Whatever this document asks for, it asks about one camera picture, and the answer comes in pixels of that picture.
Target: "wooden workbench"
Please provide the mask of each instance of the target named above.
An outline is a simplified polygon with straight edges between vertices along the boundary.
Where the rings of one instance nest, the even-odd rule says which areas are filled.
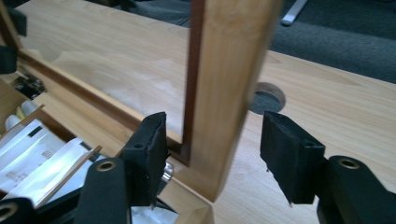
[[[78,0],[33,0],[20,10],[29,18],[27,49],[143,115],[165,111],[181,134],[188,29]],[[281,113],[326,145],[326,157],[363,161],[396,191],[395,85],[272,51],[260,82],[285,92]],[[291,208],[265,172],[261,128],[262,116],[249,112],[213,203],[216,223],[318,223],[314,205]]]

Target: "dark wood edge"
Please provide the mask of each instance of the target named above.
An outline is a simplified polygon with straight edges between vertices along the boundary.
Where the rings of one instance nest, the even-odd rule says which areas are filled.
[[[195,96],[201,57],[201,42],[204,26],[205,0],[191,1],[191,29],[185,107],[183,121],[183,140],[180,155],[189,161],[191,154],[192,127],[194,121]]]

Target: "white paper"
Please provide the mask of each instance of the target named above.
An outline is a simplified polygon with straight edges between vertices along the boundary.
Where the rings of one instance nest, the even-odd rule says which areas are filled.
[[[36,141],[30,141],[33,142],[32,145],[26,149],[20,147],[23,150],[22,154],[0,170],[0,190],[4,192],[12,191],[24,178],[65,145],[63,140],[46,128],[41,129],[32,139],[35,137]],[[8,152],[8,158],[11,157],[12,152],[14,152],[14,148]]]
[[[26,177],[4,199],[28,197],[34,206],[39,205],[53,190],[67,178],[90,154],[81,146],[80,139],[74,139],[59,149],[49,160]]]
[[[6,135],[3,135],[1,140],[0,140],[0,152],[1,148],[7,144],[9,141],[11,141],[18,133],[20,133],[25,126],[19,124],[15,126],[12,130],[10,130]]]
[[[29,125],[27,125],[22,131],[17,133],[11,140],[6,141],[5,137],[3,137],[2,140],[0,141],[0,158],[39,126],[44,127],[43,124],[38,119],[35,119]]]

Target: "chair leg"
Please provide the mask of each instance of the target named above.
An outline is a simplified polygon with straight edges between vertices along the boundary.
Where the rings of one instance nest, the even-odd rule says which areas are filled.
[[[300,11],[303,9],[306,2],[307,2],[307,0],[297,0],[293,4],[293,6],[289,9],[289,11],[285,15],[285,17],[283,17],[282,22],[281,22],[282,25],[290,26],[294,22],[294,20],[296,19],[296,17],[300,13]]]

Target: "grommet hole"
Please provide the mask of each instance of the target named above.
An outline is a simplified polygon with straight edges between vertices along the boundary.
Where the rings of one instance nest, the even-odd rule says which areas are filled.
[[[271,83],[259,82],[249,110],[260,115],[265,111],[279,112],[285,103],[286,98],[280,88]]]

